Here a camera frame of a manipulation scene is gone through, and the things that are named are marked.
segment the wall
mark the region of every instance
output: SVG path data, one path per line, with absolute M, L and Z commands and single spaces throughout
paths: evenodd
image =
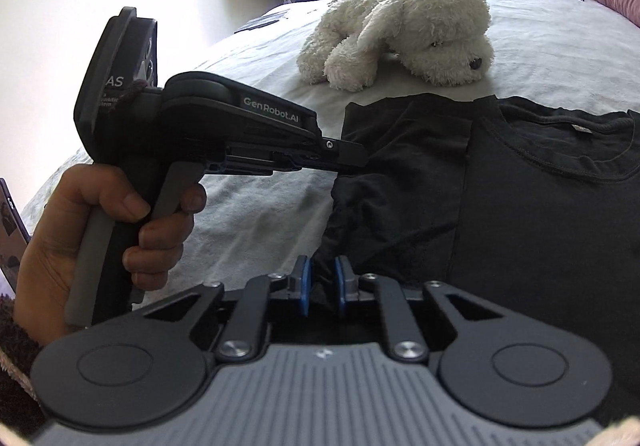
M 277 0 L 0 0 L 0 177 L 18 209 L 80 146 L 72 110 L 107 19 L 158 20 L 161 82 Z

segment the shirt neckline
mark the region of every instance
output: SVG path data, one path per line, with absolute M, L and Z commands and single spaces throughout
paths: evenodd
M 479 119 L 489 132 L 502 143 L 511 147 L 523 158 L 563 174 L 601 180 L 622 180 L 638 171 L 640 167 L 640 114 L 624 112 L 593 115 L 581 110 L 549 108 L 523 97 L 498 99 L 484 97 L 480 103 Z M 633 133 L 628 147 L 613 158 L 592 159 L 588 155 L 571 156 L 542 147 L 521 135 L 507 121 L 504 112 L 526 121 L 550 125 L 575 124 L 602 134 L 615 134 L 620 129 L 632 126 Z

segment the dark jacket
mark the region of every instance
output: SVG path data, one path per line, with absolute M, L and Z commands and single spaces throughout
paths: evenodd
M 14 302 L 0 297 L 0 422 L 29 437 L 46 421 L 29 381 L 41 347 L 14 323 L 13 314 Z

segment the stuffed dog's body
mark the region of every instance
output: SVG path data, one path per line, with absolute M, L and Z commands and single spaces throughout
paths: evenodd
M 486 0 L 337 0 L 298 57 L 310 84 L 356 92 L 376 79 L 384 52 L 418 77 L 451 86 L 482 79 L 494 51 Z

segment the stuffed dog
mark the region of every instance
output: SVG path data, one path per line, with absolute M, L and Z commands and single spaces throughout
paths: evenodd
M 357 92 L 376 79 L 384 52 L 438 86 L 482 79 L 494 60 L 486 0 L 336 0 L 303 45 L 310 84 Z

